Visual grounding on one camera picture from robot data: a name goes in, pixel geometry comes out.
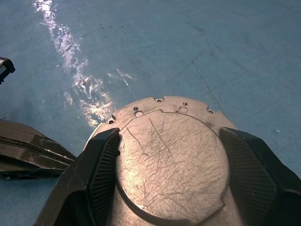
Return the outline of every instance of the blue epoxy floor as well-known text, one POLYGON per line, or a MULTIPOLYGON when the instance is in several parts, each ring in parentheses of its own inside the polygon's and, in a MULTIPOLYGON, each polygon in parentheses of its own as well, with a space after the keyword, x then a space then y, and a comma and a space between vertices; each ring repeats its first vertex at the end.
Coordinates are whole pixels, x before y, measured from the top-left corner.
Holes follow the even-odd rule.
MULTIPOLYGON (((301 177, 299 0, 2 0, 0 21, 0 118, 79 155, 115 109, 191 97, 301 177)), ((55 182, 0 181, 0 224, 32 225, 55 182)))

